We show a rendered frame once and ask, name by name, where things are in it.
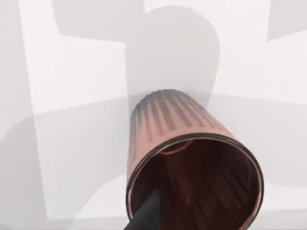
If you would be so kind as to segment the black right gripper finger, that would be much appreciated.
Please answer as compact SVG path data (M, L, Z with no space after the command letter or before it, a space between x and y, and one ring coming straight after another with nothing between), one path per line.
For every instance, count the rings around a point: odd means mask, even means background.
M154 190L123 230L160 230L160 191Z

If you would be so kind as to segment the copper ribbed cup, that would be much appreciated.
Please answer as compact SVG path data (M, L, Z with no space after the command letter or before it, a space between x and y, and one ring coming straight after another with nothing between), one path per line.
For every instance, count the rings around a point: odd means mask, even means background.
M126 210L158 211L159 230L248 230L264 194L251 153L191 96L146 95L130 119Z

